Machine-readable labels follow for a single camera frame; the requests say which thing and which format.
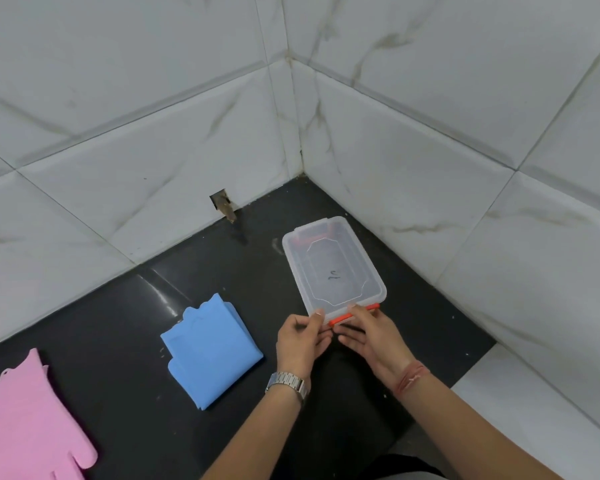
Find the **person's right hand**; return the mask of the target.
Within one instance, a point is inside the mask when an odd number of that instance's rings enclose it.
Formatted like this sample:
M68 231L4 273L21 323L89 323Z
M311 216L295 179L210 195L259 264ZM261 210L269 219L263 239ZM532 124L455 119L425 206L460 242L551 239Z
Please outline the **person's right hand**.
M368 363L385 387L396 391L407 372L415 370L416 359L395 323L377 309L369 324L339 322L334 328L339 341Z

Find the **person's left hand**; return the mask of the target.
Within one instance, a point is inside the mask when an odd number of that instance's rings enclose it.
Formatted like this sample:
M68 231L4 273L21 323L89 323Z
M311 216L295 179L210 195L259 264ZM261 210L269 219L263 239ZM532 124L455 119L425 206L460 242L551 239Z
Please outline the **person's left hand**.
M310 380L313 364L329 347L333 331L324 324L322 328L307 328L304 315L290 315L278 332L276 343L277 371L290 372Z

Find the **clear plastic box orange latches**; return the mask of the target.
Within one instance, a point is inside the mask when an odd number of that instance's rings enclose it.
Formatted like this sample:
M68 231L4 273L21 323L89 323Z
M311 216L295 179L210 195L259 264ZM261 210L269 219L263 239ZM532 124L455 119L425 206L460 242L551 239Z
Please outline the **clear plastic box orange latches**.
M378 308L386 286L346 218L324 218L295 228L282 247L309 315L324 311L324 323L334 326L351 318L356 303Z

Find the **person's right forearm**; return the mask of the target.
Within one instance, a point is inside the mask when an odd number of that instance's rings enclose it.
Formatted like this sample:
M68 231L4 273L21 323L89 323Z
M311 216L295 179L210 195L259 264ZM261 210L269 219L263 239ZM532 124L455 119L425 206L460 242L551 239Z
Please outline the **person's right forearm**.
M416 361L394 395L462 480L563 480Z

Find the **person's left forearm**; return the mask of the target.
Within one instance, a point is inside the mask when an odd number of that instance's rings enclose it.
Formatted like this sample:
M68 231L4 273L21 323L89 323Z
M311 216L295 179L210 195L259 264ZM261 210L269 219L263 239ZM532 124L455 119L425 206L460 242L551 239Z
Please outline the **person's left forearm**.
M269 480L300 411L295 390L272 386L200 480Z

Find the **silver metal wristwatch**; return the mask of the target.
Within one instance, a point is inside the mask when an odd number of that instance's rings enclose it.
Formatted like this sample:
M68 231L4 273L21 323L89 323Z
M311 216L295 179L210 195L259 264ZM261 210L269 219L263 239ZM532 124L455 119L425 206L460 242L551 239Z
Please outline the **silver metal wristwatch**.
M273 386L276 385L284 385L291 388L296 393L296 396L302 405L304 405L310 392L309 383L290 372L273 373L267 383L265 392L267 393Z

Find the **blue folded cloth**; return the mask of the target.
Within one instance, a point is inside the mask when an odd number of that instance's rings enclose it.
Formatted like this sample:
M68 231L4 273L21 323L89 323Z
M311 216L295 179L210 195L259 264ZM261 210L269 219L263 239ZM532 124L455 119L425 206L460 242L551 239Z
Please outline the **blue folded cloth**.
M264 354L235 307L214 294L161 334L171 359L168 371L204 411L255 366Z

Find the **person's black clothing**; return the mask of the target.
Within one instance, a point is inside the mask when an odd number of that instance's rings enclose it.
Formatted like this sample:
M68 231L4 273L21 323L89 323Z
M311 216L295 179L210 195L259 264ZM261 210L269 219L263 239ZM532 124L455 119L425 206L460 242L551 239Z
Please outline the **person's black clothing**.
M438 468L416 456L384 454L377 457L356 480L448 480Z

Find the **pink rubber glove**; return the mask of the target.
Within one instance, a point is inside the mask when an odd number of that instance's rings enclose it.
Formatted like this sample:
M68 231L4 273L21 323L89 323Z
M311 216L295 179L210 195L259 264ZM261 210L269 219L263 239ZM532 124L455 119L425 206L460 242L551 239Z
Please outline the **pink rubber glove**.
M86 480L98 459L36 348L0 375L0 480Z

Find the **brown pipe stub wall hole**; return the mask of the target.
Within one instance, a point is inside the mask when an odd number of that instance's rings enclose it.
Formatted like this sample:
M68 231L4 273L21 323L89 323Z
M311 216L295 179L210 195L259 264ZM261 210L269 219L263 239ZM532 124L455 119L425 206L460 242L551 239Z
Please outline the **brown pipe stub wall hole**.
M213 193L210 195L210 199L214 205L214 208L220 212L227 221L229 221L231 224L234 224L237 221L233 203L225 189Z

